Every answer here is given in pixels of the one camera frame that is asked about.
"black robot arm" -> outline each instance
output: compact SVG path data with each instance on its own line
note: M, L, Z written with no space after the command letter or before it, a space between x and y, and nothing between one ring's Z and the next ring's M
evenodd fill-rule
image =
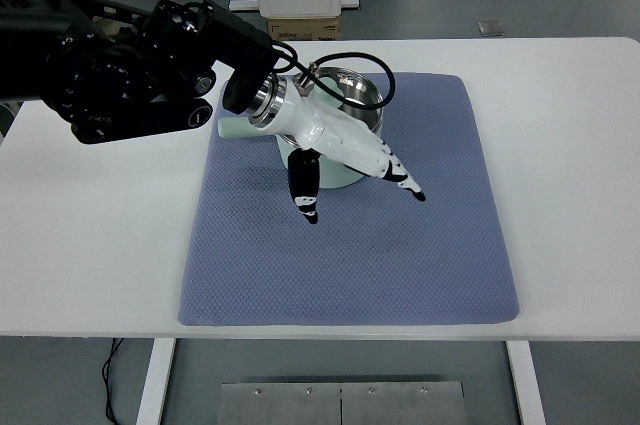
M131 25L107 37L94 17ZM273 71L270 37L216 3L161 1L152 13L108 0L0 0L0 99L41 98L83 143L196 128L211 67L234 69L223 106L242 113Z

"white robotic hand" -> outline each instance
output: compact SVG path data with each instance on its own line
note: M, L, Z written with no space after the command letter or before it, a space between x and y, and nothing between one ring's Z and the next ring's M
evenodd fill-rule
M420 186L389 146L362 121L327 103L300 96L289 77L278 77L269 106L258 109L251 123L267 135L285 135L299 149L289 156L289 188L300 211L317 222L319 156L369 177L396 182L420 201Z

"white table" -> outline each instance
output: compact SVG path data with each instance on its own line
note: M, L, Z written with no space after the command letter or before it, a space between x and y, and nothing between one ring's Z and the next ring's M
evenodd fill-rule
M394 71L462 78L518 291L515 320L422 327L182 326L176 318L182 272L211 125L84 146L68 124L34 102L25 104L0 148L0 333L506 340L514 353L523 340L640 340L637 42L295 45L303 63L359 50L380 56ZM376 71L363 62L343 65ZM223 66L216 71L220 83L230 73ZM218 91L207 97L212 103ZM528 345L522 350L526 358Z

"table leg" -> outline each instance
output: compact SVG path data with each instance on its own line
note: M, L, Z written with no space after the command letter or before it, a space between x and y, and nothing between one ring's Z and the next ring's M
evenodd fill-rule
M136 425L160 425L175 346L175 338L156 338L153 341Z
M522 425L545 425L542 400L527 341L507 341L511 375Z

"metal plate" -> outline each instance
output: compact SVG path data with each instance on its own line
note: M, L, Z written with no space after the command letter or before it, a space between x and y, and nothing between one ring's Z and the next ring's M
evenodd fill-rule
M483 37L504 37L506 35L500 20L478 22L478 28Z
M344 425L465 425L460 382L378 382L342 385Z
M465 425L460 382L223 384L218 425Z
M340 384L222 385L218 425L340 425Z

